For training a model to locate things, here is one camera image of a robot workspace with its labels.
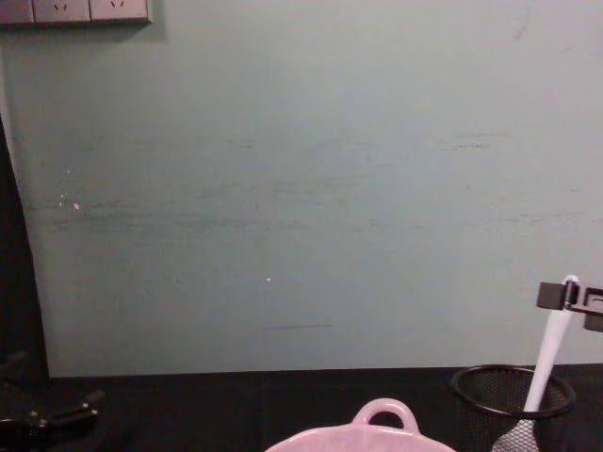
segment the black mesh pen holder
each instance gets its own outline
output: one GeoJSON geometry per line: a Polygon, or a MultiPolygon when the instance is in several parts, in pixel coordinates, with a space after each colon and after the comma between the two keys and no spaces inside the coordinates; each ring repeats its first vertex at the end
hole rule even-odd
{"type": "Polygon", "coordinates": [[[457,398],[458,452],[492,452],[495,444],[495,452],[562,450],[563,429],[576,394],[566,382],[552,377],[539,411],[523,412],[533,374],[498,364],[455,374],[451,386],[457,398]]]}

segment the pink plastic basin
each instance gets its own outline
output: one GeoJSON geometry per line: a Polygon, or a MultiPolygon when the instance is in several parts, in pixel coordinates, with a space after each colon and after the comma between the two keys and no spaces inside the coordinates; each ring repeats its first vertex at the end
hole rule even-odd
{"type": "Polygon", "coordinates": [[[380,398],[367,403],[351,424],[316,428],[295,435],[267,452],[454,452],[447,445],[421,435],[415,417],[402,402],[380,398]],[[392,412],[404,428],[372,426],[378,412],[392,412]]]}

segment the power outlet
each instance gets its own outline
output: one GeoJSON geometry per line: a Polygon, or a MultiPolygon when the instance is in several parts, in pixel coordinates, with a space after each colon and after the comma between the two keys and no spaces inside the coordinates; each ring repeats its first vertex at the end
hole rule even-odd
{"type": "Polygon", "coordinates": [[[31,0],[0,0],[0,24],[31,24],[34,9],[31,0]]]}
{"type": "Polygon", "coordinates": [[[150,22],[153,0],[90,0],[93,21],[150,22]]]}
{"type": "Polygon", "coordinates": [[[34,0],[37,23],[90,22],[89,0],[34,0]]]}

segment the wall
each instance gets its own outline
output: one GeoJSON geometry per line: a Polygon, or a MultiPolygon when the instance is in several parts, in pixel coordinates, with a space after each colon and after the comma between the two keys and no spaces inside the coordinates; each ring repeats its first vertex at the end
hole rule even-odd
{"type": "Polygon", "coordinates": [[[1,38],[53,375],[533,363],[601,282],[602,1],[155,9],[1,38]]]}

